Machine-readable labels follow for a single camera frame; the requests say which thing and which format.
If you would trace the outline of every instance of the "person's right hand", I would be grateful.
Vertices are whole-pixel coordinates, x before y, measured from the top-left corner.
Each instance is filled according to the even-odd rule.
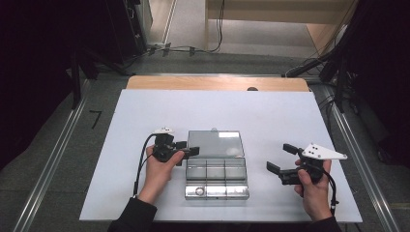
[[[301,161],[297,160],[296,165],[300,165]],[[332,162],[330,160],[323,161],[323,168],[330,173]],[[329,208],[328,191],[329,180],[326,175],[323,175],[315,185],[311,181],[309,174],[304,170],[298,171],[299,179],[302,185],[295,186],[295,191],[304,198],[304,208],[313,222],[330,218],[332,216]]]
[[[174,166],[184,157],[184,152],[175,153],[167,162],[160,162],[152,156],[154,146],[146,150],[147,168],[145,184],[138,195],[138,199],[154,204],[165,188],[166,183],[171,180],[171,172]]]

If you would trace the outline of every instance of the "finger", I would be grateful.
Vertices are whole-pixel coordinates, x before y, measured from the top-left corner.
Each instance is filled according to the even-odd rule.
[[[305,188],[309,188],[312,185],[311,178],[304,169],[298,171],[299,180]]]
[[[323,169],[325,169],[327,173],[331,172],[331,166],[332,161],[330,159],[323,160]]]
[[[294,187],[296,193],[298,193],[301,197],[304,197],[304,188],[301,185],[296,185]]]
[[[145,149],[145,155],[148,157],[154,153],[154,145],[151,145]]]
[[[171,157],[171,159],[169,159],[169,161],[167,162],[167,165],[170,165],[171,168],[172,168],[178,162],[180,162],[183,157],[184,157],[184,152],[179,151],[179,152],[175,153],[174,156]]]

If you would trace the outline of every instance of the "gray floor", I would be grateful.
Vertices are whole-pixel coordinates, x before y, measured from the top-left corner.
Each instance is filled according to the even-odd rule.
[[[152,11],[155,16],[161,9]],[[205,27],[205,1],[178,0],[170,21],[166,43],[171,46],[218,46],[217,21],[210,19]],[[304,23],[224,20],[222,33],[220,53],[309,57],[316,52]]]

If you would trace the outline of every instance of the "white table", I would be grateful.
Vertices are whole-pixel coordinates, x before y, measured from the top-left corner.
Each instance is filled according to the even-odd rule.
[[[132,195],[139,154],[155,129],[170,127],[175,140],[189,131],[240,131],[247,158],[246,201],[187,201],[185,164],[176,167],[156,206],[156,221],[309,221],[302,198],[266,170],[266,161],[295,168],[297,157],[283,143],[305,148],[310,142],[333,148],[316,101],[309,92],[124,90],[81,212],[81,220],[120,216]],[[334,161],[339,222],[361,222],[340,163]],[[144,174],[140,178],[143,186]]]

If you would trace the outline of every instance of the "floor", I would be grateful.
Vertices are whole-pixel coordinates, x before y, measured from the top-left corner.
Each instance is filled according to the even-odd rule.
[[[149,44],[171,47],[218,47],[217,21],[205,28],[205,1],[150,0],[154,24]],[[316,49],[304,23],[224,20],[220,53],[315,57]]]
[[[196,41],[195,38],[181,41],[188,38],[188,35],[192,33],[181,32],[179,37],[177,35],[174,37],[172,26],[175,26],[175,24],[171,25],[167,38],[172,46],[200,45],[200,42]],[[295,32],[286,34],[289,33],[289,30],[286,30],[287,28],[284,25],[279,26],[277,29],[281,28],[281,30],[286,31],[286,33],[282,33],[285,38],[286,35],[298,38],[296,39],[297,42],[284,38],[273,40],[277,45],[281,43],[278,46],[281,46],[283,52],[287,51],[286,54],[280,54],[280,49],[274,45],[272,53],[259,53],[260,50],[265,50],[259,49],[259,46],[238,48],[235,45],[243,44],[245,39],[242,41],[241,38],[231,37],[226,34],[226,37],[224,36],[226,41],[223,41],[224,44],[220,53],[195,52],[192,55],[187,52],[170,51],[164,53],[157,51],[153,55],[143,56],[135,60],[128,68],[128,72],[133,74],[236,73],[239,75],[281,75],[294,67],[303,65],[306,58],[311,55],[308,50],[314,50],[306,31],[302,27],[297,29],[297,25],[288,26],[291,28],[295,26]],[[262,41],[255,42],[255,44],[264,46]],[[296,49],[295,44],[301,44],[306,49]],[[318,70],[311,70],[309,73],[305,73],[303,77],[308,80],[309,88],[315,94],[317,102],[321,103],[331,94],[329,91],[332,91],[332,88],[329,90],[326,85],[317,83],[316,76],[319,70],[320,67]],[[67,96],[44,124],[32,145],[0,171],[0,231],[13,231],[16,226],[15,231],[20,231],[21,228],[25,228],[25,231],[106,230],[109,221],[79,221],[78,218],[116,103],[121,90],[126,88],[128,78],[128,76],[120,76],[115,72],[107,72],[102,69],[98,80],[84,80],[81,107],[72,111],[72,96]],[[360,146],[364,161],[370,167],[371,175],[381,191],[381,198],[375,198],[374,188],[366,185],[368,180],[363,176],[363,167],[358,164],[357,159],[348,159],[342,162],[346,179],[352,189],[364,222],[341,224],[340,227],[344,231],[352,232],[399,231],[398,228],[405,231],[406,228],[410,228],[410,183],[408,182],[410,170],[399,164],[387,165],[381,162],[377,157],[374,142],[371,141],[360,117],[353,112],[348,103],[345,104],[345,110],[344,117],[347,119],[350,130]],[[99,111],[101,117],[97,120],[99,114],[96,112]],[[330,122],[330,132],[335,141],[336,150],[351,154],[351,145],[349,145],[349,140],[346,139],[346,134],[343,133],[343,127],[340,126],[340,120],[337,117],[335,108],[329,114],[323,110],[324,122],[327,124]],[[68,121],[73,122],[73,127],[66,126]],[[63,143],[62,140],[64,139],[60,138],[62,133],[67,135],[66,143]],[[61,145],[62,149],[55,149],[59,147],[56,145]],[[53,168],[45,170],[44,168],[48,166]],[[44,175],[49,177],[48,181],[39,186],[38,180]],[[43,189],[44,192],[35,192],[39,188]],[[37,200],[33,204],[35,206],[34,210],[31,214],[26,215],[28,219],[23,223],[24,221],[19,220],[20,216],[24,213],[23,210],[27,203],[30,204],[30,200],[34,199],[34,193],[37,193],[34,197]],[[386,201],[388,209],[391,210],[393,220],[380,214],[378,203],[383,203],[383,200]],[[392,224],[396,224],[397,227],[389,227]],[[255,231],[272,231],[275,227],[274,224],[255,224],[253,226],[253,228],[256,228]],[[153,228],[161,231],[160,224],[156,224]]]

